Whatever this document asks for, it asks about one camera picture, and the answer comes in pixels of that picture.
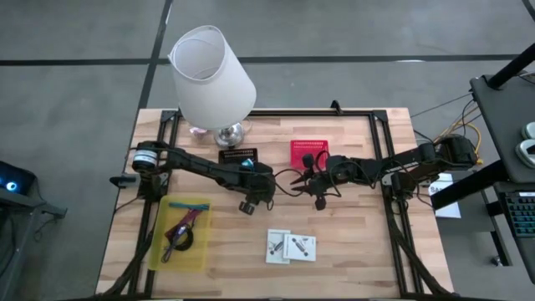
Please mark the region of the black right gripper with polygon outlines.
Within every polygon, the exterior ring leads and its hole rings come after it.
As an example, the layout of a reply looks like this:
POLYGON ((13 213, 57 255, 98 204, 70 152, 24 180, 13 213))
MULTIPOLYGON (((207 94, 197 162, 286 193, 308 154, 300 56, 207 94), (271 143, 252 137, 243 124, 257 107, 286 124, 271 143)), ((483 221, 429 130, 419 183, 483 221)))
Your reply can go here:
POLYGON ((327 206, 327 197, 334 196, 340 198, 342 196, 338 186, 347 183, 349 174, 344 171, 343 157, 327 155, 325 167, 323 169, 318 167, 318 162, 321 156, 325 155, 326 151, 321 151, 316 157, 312 154, 307 154, 303 157, 303 164, 306 167, 305 172, 296 180, 291 182, 291 185, 303 182, 303 186, 294 186, 292 191, 298 194, 309 194, 315 197, 314 206, 317 211, 322 211, 327 206))

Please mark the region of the red plastic bin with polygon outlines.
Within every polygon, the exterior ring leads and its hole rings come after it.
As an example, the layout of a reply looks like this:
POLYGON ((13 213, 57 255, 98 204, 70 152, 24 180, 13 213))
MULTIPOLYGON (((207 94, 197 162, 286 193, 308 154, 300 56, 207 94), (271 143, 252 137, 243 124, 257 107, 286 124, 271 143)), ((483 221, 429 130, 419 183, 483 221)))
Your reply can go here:
POLYGON ((326 140, 291 140, 290 166, 296 170, 305 170, 303 157, 307 154, 316 157, 321 151, 329 151, 329 143, 326 140))

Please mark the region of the black plastic bin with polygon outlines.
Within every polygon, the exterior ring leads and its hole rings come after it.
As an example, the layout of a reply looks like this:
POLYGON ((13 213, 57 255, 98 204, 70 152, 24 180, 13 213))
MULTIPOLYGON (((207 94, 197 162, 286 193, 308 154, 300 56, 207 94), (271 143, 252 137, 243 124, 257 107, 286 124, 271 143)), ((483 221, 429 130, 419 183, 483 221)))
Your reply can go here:
POLYGON ((258 161, 258 153, 256 148, 241 148, 241 149, 229 149, 220 150, 218 152, 219 164, 238 164, 246 160, 251 159, 253 162, 258 161))

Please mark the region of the yellow plastic bin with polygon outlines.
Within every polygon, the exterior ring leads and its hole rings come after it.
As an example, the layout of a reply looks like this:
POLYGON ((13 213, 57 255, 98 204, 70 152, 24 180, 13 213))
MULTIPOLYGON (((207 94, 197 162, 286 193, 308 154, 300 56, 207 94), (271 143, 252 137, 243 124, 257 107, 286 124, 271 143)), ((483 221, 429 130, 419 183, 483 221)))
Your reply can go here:
POLYGON ((152 271, 200 272, 211 231, 211 201, 193 196, 164 196, 147 259, 152 271))

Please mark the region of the white shade silver table lamp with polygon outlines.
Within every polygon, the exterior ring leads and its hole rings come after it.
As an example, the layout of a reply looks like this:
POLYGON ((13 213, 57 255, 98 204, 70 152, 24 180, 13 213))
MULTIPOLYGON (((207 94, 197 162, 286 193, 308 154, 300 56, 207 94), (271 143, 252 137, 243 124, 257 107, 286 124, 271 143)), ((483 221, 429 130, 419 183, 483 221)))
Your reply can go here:
POLYGON ((213 134, 221 148, 244 140, 242 121, 257 90, 221 30, 204 25, 185 33, 168 54, 184 119, 213 134))

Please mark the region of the white paper sheet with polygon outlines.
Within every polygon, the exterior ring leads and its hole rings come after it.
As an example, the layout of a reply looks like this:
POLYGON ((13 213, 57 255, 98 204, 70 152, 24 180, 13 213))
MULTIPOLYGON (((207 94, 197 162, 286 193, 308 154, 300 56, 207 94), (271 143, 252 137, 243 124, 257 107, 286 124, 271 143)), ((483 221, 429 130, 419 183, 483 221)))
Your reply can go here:
MULTIPOLYGON (((428 192, 430 196, 433 196, 437 192, 447 188, 453 184, 452 175, 449 173, 440 173, 439 178, 433 181, 429 187, 428 192)), ((439 210, 435 210, 436 217, 442 218, 461 218, 460 208, 457 202, 454 202, 446 207, 442 207, 439 210)))

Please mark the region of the black side desk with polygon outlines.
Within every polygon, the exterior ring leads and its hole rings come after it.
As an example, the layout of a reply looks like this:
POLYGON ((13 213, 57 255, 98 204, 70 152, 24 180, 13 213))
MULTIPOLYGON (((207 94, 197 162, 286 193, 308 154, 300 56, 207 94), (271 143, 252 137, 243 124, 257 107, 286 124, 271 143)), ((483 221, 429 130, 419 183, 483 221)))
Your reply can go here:
MULTIPOLYGON (((483 75, 471 79, 470 85, 500 159, 434 194, 431 203, 435 209, 492 186, 498 200, 487 204, 487 213, 506 218, 506 193, 535 191, 535 169, 524 165, 515 151, 524 141, 522 127, 535 121, 535 84, 513 76, 500 89, 491 89, 487 86, 490 78, 491 75, 483 75)), ((535 284, 535 238, 514 239, 527 274, 535 284)))

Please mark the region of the backlit computer keyboard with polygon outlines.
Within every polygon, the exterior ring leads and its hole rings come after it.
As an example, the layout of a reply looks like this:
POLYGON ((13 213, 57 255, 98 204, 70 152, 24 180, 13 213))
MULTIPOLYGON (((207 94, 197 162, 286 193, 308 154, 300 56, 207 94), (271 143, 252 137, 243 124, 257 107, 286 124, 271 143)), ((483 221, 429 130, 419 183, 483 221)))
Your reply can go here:
POLYGON ((535 191, 505 194, 505 216, 515 237, 535 238, 535 191))

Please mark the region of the black slanted pole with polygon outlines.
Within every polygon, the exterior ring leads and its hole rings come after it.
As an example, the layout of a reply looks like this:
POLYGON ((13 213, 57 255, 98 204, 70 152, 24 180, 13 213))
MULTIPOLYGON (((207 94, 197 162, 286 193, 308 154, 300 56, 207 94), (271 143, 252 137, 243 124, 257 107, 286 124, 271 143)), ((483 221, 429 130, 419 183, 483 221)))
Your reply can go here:
POLYGON ((487 86, 491 89, 500 89, 509 79, 520 73, 525 67, 535 60, 535 43, 520 53, 504 68, 494 74, 488 81, 487 86))

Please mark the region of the grey metal stand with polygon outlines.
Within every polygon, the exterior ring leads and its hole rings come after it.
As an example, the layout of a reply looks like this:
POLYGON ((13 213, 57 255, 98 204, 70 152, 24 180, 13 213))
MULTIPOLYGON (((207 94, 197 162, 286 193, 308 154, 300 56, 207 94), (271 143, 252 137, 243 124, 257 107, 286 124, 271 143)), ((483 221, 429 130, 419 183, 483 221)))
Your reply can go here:
POLYGON ((67 213, 64 207, 57 207, 38 198, 24 196, 0 188, 0 208, 7 210, 7 222, 15 221, 15 216, 22 217, 22 221, 14 223, 15 228, 9 238, 11 252, 6 264, 0 268, 0 301, 8 301, 12 296, 22 272, 27 256, 30 240, 37 230, 40 215, 47 213, 57 219, 62 219, 67 213))

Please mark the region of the black computer blue light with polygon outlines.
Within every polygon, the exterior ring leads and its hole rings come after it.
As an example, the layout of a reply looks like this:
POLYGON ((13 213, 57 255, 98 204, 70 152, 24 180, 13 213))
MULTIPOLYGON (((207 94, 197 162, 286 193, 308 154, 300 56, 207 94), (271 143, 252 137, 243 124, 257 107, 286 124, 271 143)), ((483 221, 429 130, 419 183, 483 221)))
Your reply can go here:
POLYGON ((0 188, 27 196, 35 180, 31 171, 0 161, 0 188))

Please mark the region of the black metal table frame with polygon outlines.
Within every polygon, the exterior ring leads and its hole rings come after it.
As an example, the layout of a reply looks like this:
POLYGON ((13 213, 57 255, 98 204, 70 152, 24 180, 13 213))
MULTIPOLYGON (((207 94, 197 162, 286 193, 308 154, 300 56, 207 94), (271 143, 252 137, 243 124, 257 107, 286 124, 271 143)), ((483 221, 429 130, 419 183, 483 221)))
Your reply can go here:
POLYGON ((145 298, 396 298, 400 294, 394 254, 379 189, 344 185, 317 211, 309 196, 290 197, 295 174, 289 167, 291 140, 326 140, 334 154, 375 157, 415 147, 405 109, 256 110, 248 121, 245 146, 278 174, 274 207, 252 215, 239 211, 242 195, 186 171, 171 174, 169 191, 205 197, 213 206, 206 264, 198 272, 134 274, 125 295, 145 298), (268 264, 267 234, 288 229, 318 239, 315 262, 268 264))

